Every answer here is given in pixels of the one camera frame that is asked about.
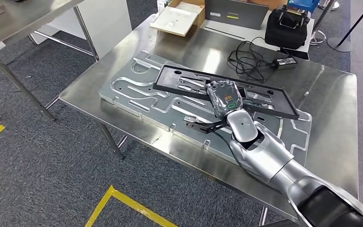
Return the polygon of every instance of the power adapter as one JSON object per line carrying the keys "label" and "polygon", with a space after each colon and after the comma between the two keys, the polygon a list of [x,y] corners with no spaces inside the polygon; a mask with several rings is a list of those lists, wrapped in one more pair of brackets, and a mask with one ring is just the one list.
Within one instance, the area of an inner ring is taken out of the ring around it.
{"label": "power adapter", "polygon": [[285,70],[295,68],[298,65],[298,62],[292,57],[287,57],[274,59],[272,64],[276,70]]}

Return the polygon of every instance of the black bag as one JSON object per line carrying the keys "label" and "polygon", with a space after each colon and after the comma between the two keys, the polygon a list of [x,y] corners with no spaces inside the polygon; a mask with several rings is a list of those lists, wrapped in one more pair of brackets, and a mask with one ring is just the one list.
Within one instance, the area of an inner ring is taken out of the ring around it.
{"label": "black bag", "polygon": [[[280,17],[282,13],[284,13],[284,19],[281,24]],[[282,9],[274,9],[269,15],[265,42],[270,45],[296,50],[305,43],[309,18],[306,17],[307,23],[296,26],[294,21],[289,21],[293,18],[286,13],[288,14],[288,12],[284,12]]]}

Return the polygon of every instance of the white object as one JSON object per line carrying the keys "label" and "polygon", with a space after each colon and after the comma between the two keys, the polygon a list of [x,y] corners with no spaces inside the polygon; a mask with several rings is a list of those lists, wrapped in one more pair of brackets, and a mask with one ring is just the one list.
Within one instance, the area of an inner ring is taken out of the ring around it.
{"label": "white object", "polygon": [[[126,0],[85,0],[78,4],[80,14],[91,36],[99,58],[103,58],[131,32]],[[76,14],[70,9],[38,31],[53,35],[59,30],[86,39]],[[46,38],[30,34],[39,44]]]}
{"label": "white object", "polygon": [[166,7],[158,18],[151,23],[151,27],[168,33],[185,36],[202,9],[199,6],[184,2],[180,2],[178,7],[180,9]]}
{"label": "white object", "polygon": [[[251,41],[258,36],[265,38],[265,32],[270,13],[271,11],[268,11],[268,13],[266,14],[260,30],[220,23],[212,20],[205,20],[204,23],[202,23],[201,28],[240,40]],[[307,24],[307,39],[305,40],[305,44],[304,46],[299,47],[296,51],[308,53],[308,49],[310,47],[311,33],[313,28],[314,28],[314,19],[312,18]],[[254,44],[274,51],[280,50],[280,47],[269,45],[265,43],[263,39],[256,39],[254,41]]]}

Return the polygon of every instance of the black plastic frame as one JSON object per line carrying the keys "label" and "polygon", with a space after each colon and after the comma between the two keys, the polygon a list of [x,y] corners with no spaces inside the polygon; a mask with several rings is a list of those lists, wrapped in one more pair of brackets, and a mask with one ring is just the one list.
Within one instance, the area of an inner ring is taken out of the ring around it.
{"label": "black plastic frame", "polygon": [[247,82],[247,81],[243,81],[243,80],[232,79],[232,78],[228,78],[228,77],[224,77],[224,76],[220,76],[220,75],[216,75],[216,74],[211,74],[211,73],[206,73],[206,72],[196,71],[196,70],[190,70],[190,69],[186,69],[186,68],[180,68],[180,67],[176,67],[176,66],[172,66],[172,65],[163,65],[162,66],[162,68],[159,71],[159,74],[156,77],[155,82],[154,82],[154,84],[152,86],[153,89],[166,91],[166,92],[170,92],[170,93],[178,94],[178,95],[182,95],[182,96],[188,96],[188,97],[192,97],[192,98],[211,101],[208,95],[192,93],[192,92],[189,92],[189,91],[183,91],[183,90],[180,90],[180,89],[175,89],[175,88],[171,88],[171,87],[165,87],[165,86],[158,85],[157,82],[158,82],[159,78],[161,77],[164,68],[171,68],[171,69],[180,70],[180,71],[188,71],[188,72],[191,72],[191,73],[194,73],[194,74],[199,74],[199,75],[203,75],[203,76],[211,77],[211,78],[228,79],[228,80],[231,80],[231,81],[235,81],[235,82],[238,82],[238,83],[245,84],[247,86],[261,87],[261,88],[264,88],[264,89],[267,89],[267,90],[277,91],[277,92],[274,93],[274,95],[282,93],[283,96],[284,96],[284,99],[286,99],[287,103],[289,104],[289,107],[291,109],[291,113],[293,113],[293,114],[286,113],[286,112],[283,112],[283,111],[278,111],[278,110],[282,109],[282,107],[280,107],[280,105],[278,105],[278,103],[268,103],[268,102],[259,101],[259,100],[256,100],[256,103],[262,102],[262,103],[265,103],[265,104],[273,105],[276,110],[270,110],[270,109],[261,108],[261,107],[258,107],[258,106],[251,106],[251,105],[250,105],[249,109],[251,111],[254,111],[254,112],[269,114],[269,115],[278,116],[278,117],[287,118],[287,119],[293,119],[293,120],[297,120],[299,118],[299,116],[300,116],[298,114],[292,100],[290,99],[289,95],[282,88],[251,83],[251,82]]}

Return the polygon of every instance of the laptop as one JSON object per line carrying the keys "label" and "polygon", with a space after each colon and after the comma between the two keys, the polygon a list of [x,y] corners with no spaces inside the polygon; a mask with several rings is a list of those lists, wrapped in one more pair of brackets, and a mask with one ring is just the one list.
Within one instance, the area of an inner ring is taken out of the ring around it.
{"label": "laptop", "polygon": [[260,30],[268,9],[242,0],[205,0],[205,19]]}

